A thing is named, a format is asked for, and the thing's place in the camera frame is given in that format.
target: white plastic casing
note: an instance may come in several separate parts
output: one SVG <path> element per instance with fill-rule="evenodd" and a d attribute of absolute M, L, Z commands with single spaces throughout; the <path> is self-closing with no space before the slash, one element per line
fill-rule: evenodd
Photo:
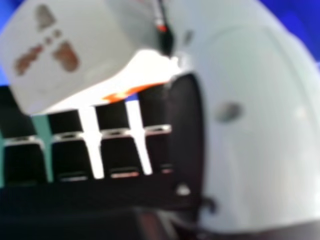
<path fill-rule="evenodd" d="M 199 224 L 247 233 L 320 219 L 320 75 L 303 44 L 255 0 L 166 0 L 175 55 L 204 110 Z M 242 111 L 217 120 L 225 104 Z"/>
<path fill-rule="evenodd" d="M 55 57 L 63 43 L 69 43 L 78 58 L 70 71 Z M 30 60 L 38 46 L 41 52 Z M 108 103 L 103 97 L 168 81 L 171 73 L 162 70 L 169 60 L 158 48 L 150 0 L 28 0 L 0 36 L 0 64 L 21 110 L 49 113 Z M 70 57 L 68 52 L 59 54 Z M 19 74 L 17 64 L 24 68 L 21 59 L 28 55 L 24 61 L 29 63 Z"/>

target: bright white light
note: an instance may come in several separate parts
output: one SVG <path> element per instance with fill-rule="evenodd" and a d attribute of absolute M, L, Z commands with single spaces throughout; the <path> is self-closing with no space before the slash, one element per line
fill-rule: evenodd
<path fill-rule="evenodd" d="M 100 154 L 101 133 L 99 130 L 96 110 L 93 106 L 82 107 L 79 116 L 83 127 L 83 137 L 88 148 L 90 163 L 95 179 L 105 177 L 104 167 Z"/>
<path fill-rule="evenodd" d="M 146 137 L 143 122 L 141 119 L 140 105 L 138 100 L 126 101 L 126 112 L 129 119 L 129 126 L 132 136 L 135 141 L 135 145 L 140 157 L 142 170 L 145 175 L 151 175 L 153 173 L 147 146 Z"/>

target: white strip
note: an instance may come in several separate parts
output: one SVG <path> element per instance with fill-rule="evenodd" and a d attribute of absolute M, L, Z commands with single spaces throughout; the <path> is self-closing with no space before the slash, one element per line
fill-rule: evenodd
<path fill-rule="evenodd" d="M 131 134 L 135 141 L 143 172 L 145 175 L 151 175 L 153 171 L 147 152 L 145 130 L 141 118 L 139 101 L 126 101 L 125 107 L 129 119 L 129 126 L 131 128 Z"/>
<path fill-rule="evenodd" d="M 88 148 L 93 176 L 95 179 L 103 179 L 105 174 L 100 154 L 102 135 L 99 130 L 96 110 L 93 106 L 87 106 L 80 108 L 78 111 L 84 131 L 83 138 Z"/>

